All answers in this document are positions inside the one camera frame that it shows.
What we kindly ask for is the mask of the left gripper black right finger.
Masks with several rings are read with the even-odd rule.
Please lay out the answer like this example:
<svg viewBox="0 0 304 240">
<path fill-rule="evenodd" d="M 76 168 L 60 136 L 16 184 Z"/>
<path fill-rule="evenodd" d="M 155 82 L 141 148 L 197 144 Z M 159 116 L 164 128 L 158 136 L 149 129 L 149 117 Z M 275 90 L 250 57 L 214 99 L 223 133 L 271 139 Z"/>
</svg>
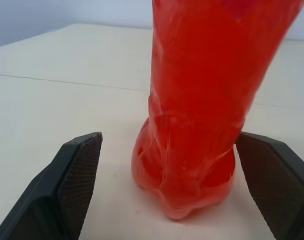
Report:
<svg viewBox="0 0 304 240">
<path fill-rule="evenodd" d="M 236 148 L 251 197 L 277 240 L 304 240 L 304 161 L 284 142 L 242 132 Z"/>
</svg>

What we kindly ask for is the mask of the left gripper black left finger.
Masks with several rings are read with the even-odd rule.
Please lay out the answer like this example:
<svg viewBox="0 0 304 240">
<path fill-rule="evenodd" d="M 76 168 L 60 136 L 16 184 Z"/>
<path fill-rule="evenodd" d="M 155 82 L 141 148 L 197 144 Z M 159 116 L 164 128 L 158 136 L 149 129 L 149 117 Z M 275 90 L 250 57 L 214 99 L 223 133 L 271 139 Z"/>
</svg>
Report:
<svg viewBox="0 0 304 240">
<path fill-rule="evenodd" d="M 103 136 L 61 146 L 0 224 L 0 240 L 77 240 L 93 196 Z"/>
</svg>

